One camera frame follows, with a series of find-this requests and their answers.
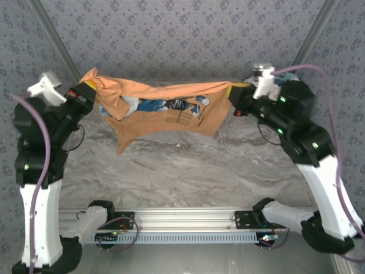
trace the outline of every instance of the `black cable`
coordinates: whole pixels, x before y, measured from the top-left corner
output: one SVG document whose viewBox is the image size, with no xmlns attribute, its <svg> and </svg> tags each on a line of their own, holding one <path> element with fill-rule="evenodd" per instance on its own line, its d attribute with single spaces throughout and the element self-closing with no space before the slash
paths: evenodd
<svg viewBox="0 0 365 274">
<path fill-rule="evenodd" d="M 79 213 L 86 213 L 86 211 L 81 210 L 81 211 L 79 211 L 78 213 L 76 213 L 76 218 L 78 218 L 78 220 L 80 220 L 80 218 L 79 218 Z"/>
<path fill-rule="evenodd" d="M 273 145 L 275 145 L 275 146 L 280 146 L 280 145 L 281 145 L 281 144 L 276 144 L 276 143 L 270 142 L 269 140 L 267 140 L 267 139 L 265 138 L 265 136 L 263 135 L 263 133 L 262 133 L 262 131 L 261 131 L 261 128 L 260 128 L 260 122 L 257 122 L 257 128 L 258 128 L 258 130 L 259 130 L 259 132 L 260 132 L 261 136 L 263 137 L 263 139 L 264 139 L 265 141 L 267 141 L 269 144 L 273 144 Z"/>
<path fill-rule="evenodd" d="M 84 141 L 84 138 L 85 138 L 85 128 L 82 126 L 82 124 L 78 124 L 78 127 L 77 127 L 77 129 L 75 131 L 78 131 L 80 128 L 82 129 L 82 138 L 81 138 L 80 143 L 78 143 L 78 145 L 76 147 L 74 147 L 74 148 L 72 148 L 70 150 L 66 150 L 66 152 L 70 152 L 70 151 L 73 151 L 73 150 L 77 150 L 81 146 L 82 142 Z"/>
</svg>

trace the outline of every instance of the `cloth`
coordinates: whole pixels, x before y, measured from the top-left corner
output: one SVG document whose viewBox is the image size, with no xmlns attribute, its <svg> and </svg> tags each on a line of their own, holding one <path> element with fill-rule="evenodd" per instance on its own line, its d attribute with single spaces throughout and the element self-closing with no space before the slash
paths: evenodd
<svg viewBox="0 0 365 274">
<path fill-rule="evenodd" d="M 231 82 L 177 84 L 168 87 L 151 87 L 128 79 L 98 75 L 96 68 L 90 70 L 80 82 L 91 80 L 96 85 L 96 101 L 117 120 L 123 119 L 129 111 L 129 104 L 123 97 L 143 99 L 177 99 L 211 94 L 232 85 Z"/>
<path fill-rule="evenodd" d="M 117 135 L 118 154 L 136 138 L 157 131 L 182 130 L 213 136 L 231 107 L 228 90 L 233 85 L 247 85 L 213 82 L 151 87 L 99 75 L 95 68 L 80 82 L 95 84 L 95 107 Z"/>
</svg>

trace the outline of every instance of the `black mounting bracket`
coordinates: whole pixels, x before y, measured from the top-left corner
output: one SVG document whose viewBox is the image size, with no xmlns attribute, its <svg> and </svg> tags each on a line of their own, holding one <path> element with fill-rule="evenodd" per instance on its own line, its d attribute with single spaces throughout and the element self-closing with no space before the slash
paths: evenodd
<svg viewBox="0 0 365 274">
<path fill-rule="evenodd" d="M 285 228 L 278 224 L 272 223 L 261 223 L 259 224 L 253 211 L 235 211 L 234 221 L 237 229 L 274 229 L 274 228 Z"/>
</svg>

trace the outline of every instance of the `purple cable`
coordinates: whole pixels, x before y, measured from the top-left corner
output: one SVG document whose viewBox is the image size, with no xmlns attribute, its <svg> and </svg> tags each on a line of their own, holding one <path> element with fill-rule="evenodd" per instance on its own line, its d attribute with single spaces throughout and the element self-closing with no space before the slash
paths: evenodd
<svg viewBox="0 0 365 274">
<path fill-rule="evenodd" d="M 338 198 L 340 200 L 340 204 L 341 204 L 341 206 L 343 208 L 343 211 L 345 212 L 348 220 L 354 226 L 354 228 L 356 229 L 358 234 L 360 234 L 360 236 L 365 240 L 365 233 L 356 224 L 356 222 L 355 222 L 354 218 L 351 216 L 351 213 L 348 210 L 348 208 L 346 206 L 346 202 L 344 201 L 344 198 L 343 198 L 343 193 L 342 193 L 341 184 L 340 184 L 340 177 L 341 177 L 341 173 L 342 173 L 342 157 L 341 157 L 341 153 L 340 153 L 339 140 L 338 140 L 337 129 L 336 129 L 336 125 L 335 125 L 335 114 L 334 114 L 334 109 L 333 109 L 332 95 L 331 95 L 331 92 L 330 92 L 331 84 L 330 84 L 330 81 L 329 81 L 329 78 L 328 78 L 326 72 L 323 69 L 321 69 L 320 67 L 316 66 L 316 65 L 303 64 L 303 65 L 296 65 L 296 66 L 283 68 L 282 70 L 272 72 L 271 74 L 272 75 L 280 75 L 280 74 L 283 74 L 283 73 L 286 73 L 286 72 L 289 72 L 289 71 L 300 70 L 300 69 L 317 70 L 322 74 L 322 76 L 325 79 L 325 89 L 326 89 L 326 92 L 327 92 L 327 95 L 328 95 L 328 111 L 330 113 L 331 129 L 332 129 L 332 134 L 333 134 L 333 138 L 334 138 L 334 141 L 335 141 L 335 148 L 336 148 L 336 154 L 337 154 L 337 160 L 338 160 L 338 165 L 337 165 L 337 169 L 336 169 L 337 194 L 338 194 Z M 342 257 L 346 260 L 355 262 L 355 263 L 365 263 L 365 259 L 352 259 L 352 258 L 345 257 L 343 255 L 340 255 L 340 257 Z"/>
<path fill-rule="evenodd" d="M 136 241 L 138 239 L 138 235 L 139 235 L 139 226 L 138 226 L 136 220 L 133 219 L 133 218 L 126 217 L 126 216 L 118 217 L 118 218 L 112 219 L 110 221 L 107 221 L 105 224 L 102 224 L 99 227 L 99 229 L 101 229 L 101 228 L 103 228 L 103 227 L 105 227 L 105 226 L 107 226 L 107 225 L 109 225 L 111 223 L 114 223 L 115 221 L 119 221 L 119 220 L 129 220 L 129 221 L 133 222 L 133 224 L 135 224 L 137 231 L 136 231 L 136 236 L 133 238 L 133 241 L 130 244 L 128 244 L 128 245 L 126 245 L 125 247 L 122 247 L 122 248 L 118 248 L 118 249 L 110 249 L 110 248 L 109 249 L 105 249 L 105 248 L 102 248 L 102 246 L 101 246 L 102 241 L 104 239 L 104 237 L 101 237 L 99 239 L 99 243 L 98 243 L 98 246 L 99 246 L 100 249 L 105 250 L 105 251 L 119 252 L 119 251 L 127 250 L 128 248 L 131 248 L 136 243 Z"/>
<path fill-rule="evenodd" d="M 12 94 L 12 97 L 21 104 L 29 113 L 33 116 L 35 121 L 38 123 L 38 126 L 42 132 L 43 139 L 44 139 L 44 146 L 46 149 L 46 155 L 44 158 L 44 166 L 42 173 L 40 174 L 40 177 L 38 179 L 38 182 L 36 183 L 35 190 L 33 192 L 32 201 L 30 204 L 30 224 L 29 224 L 29 249 L 30 249 L 30 265 L 29 265 L 29 274 L 34 273 L 34 262 L 35 259 L 35 247 L 34 247 L 34 219 L 35 219 L 35 203 L 37 202 L 37 196 L 38 192 L 40 190 L 40 187 L 42 186 L 43 180 L 46 177 L 48 166 L 50 164 L 50 158 L 51 158 L 51 140 L 50 136 L 48 134 L 48 130 L 46 127 L 46 124 L 44 123 L 42 117 L 38 114 L 38 112 L 32 107 L 27 101 L 25 101 L 20 96 L 17 96 L 15 94 Z"/>
<path fill-rule="evenodd" d="M 288 241 L 288 239 L 289 239 L 289 235 L 290 235 L 290 229 L 288 229 L 288 231 L 286 232 L 284 241 L 281 244 L 276 245 L 275 247 L 272 247 L 270 244 L 268 244 L 265 241 L 259 241 L 259 242 L 262 243 L 262 244 L 266 244 L 268 246 L 268 247 L 263 247 L 264 249 L 274 250 L 274 249 L 278 249 L 278 248 L 281 248 L 282 246 L 284 246 L 286 244 L 286 242 Z"/>
</svg>

